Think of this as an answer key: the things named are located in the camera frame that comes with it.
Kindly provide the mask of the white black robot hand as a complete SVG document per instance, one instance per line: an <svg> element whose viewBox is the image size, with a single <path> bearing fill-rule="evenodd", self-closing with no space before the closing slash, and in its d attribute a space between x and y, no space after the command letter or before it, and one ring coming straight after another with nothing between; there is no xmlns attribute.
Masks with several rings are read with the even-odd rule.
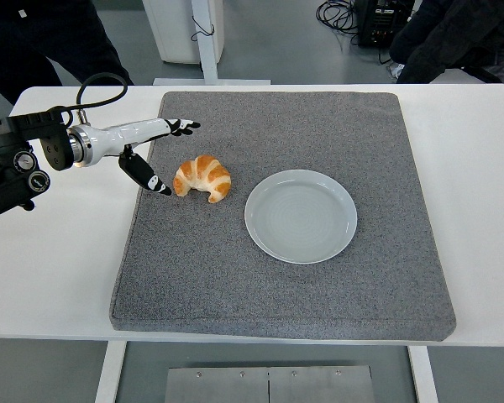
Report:
<svg viewBox="0 0 504 403"><path fill-rule="evenodd" d="M75 153L74 165L88 167L108 156L118 157L118 165L137 185L148 191L169 196L172 191L134 148L167 135L190 135L200 124L185 119L154 118L104 129L87 124L71 130L80 150Z"/></svg>

